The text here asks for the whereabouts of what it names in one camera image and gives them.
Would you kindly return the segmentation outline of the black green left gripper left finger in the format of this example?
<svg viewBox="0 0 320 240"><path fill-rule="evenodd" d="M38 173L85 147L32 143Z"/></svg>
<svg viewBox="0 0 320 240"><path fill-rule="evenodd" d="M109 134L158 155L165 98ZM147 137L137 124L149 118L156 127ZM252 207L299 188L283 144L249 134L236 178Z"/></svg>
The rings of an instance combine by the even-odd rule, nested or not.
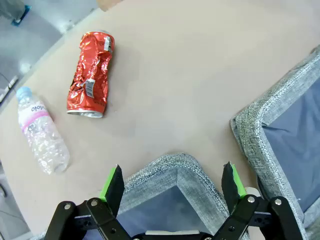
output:
<svg viewBox="0 0 320 240"><path fill-rule="evenodd" d="M99 197L76 205L60 202L52 216L46 240L82 240L87 231L97 230L104 240L130 240L131 237L117 220L125 190L122 169L112 168Z"/></svg>

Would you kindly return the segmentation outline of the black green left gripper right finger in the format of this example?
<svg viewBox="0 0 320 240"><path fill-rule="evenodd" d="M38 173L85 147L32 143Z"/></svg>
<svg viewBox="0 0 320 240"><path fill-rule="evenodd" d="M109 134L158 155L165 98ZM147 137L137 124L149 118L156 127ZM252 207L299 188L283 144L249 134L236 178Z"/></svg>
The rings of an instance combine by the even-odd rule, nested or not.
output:
<svg viewBox="0 0 320 240"><path fill-rule="evenodd" d="M258 227L266 240L303 239L288 200L248 194L230 162L224 165L221 187L229 217L213 236L215 240L240 240L248 227Z"/></svg>

